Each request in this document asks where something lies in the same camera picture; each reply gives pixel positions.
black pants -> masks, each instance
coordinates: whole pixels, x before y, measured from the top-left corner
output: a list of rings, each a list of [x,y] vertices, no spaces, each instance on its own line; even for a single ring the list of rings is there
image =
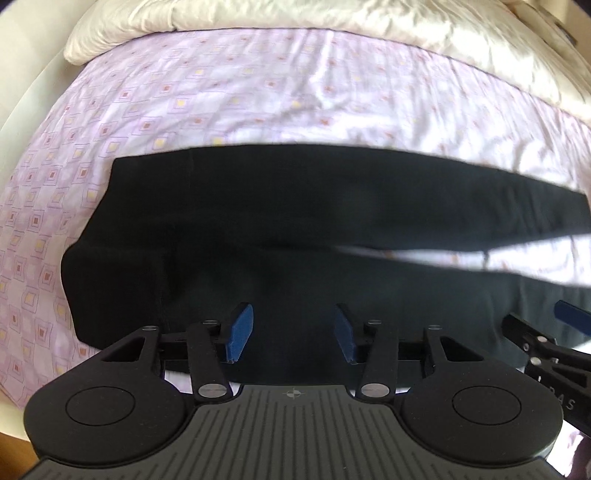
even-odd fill
[[[501,338],[514,312],[562,344],[554,321],[591,290],[519,275],[354,257],[335,245],[483,250],[591,232],[587,199],[504,171],[425,155],[322,145],[196,148],[115,161],[108,191],[62,279],[80,340],[98,348],[138,326],[183,330],[255,309],[233,380],[352,382],[332,335],[334,305],[397,322],[416,339],[437,323],[519,365]]]

metal pin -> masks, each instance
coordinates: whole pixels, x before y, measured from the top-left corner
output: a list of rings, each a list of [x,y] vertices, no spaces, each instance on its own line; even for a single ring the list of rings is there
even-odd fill
[[[370,398],[382,398],[390,393],[390,389],[381,383],[368,383],[361,387],[361,393]]]
[[[199,387],[197,393],[203,398],[219,398],[223,397],[228,389],[219,383],[208,383]]]

purple patterned bedsheet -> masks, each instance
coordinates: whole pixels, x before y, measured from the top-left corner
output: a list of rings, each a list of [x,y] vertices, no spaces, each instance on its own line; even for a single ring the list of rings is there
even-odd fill
[[[94,352],[74,334],[60,261],[105,193],[113,159],[249,142],[396,148],[582,191],[591,184],[586,126],[416,47],[322,30],[131,41],[82,71],[0,197],[0,385],[15,403]],[[590,246],[588,237],[523,245],[488,263],[482,252],[378,254],[591,285]]]

white wall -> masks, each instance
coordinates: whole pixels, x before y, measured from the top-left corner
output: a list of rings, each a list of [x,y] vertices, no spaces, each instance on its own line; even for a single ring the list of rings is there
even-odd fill
[[[577,40],[577,49],[591,63],[591,17],[572,0],[540,0],[540,5],[560,20]]]
[[[0,13],[0,189],[79,67],[62,48],[95,0],[15,0]]]

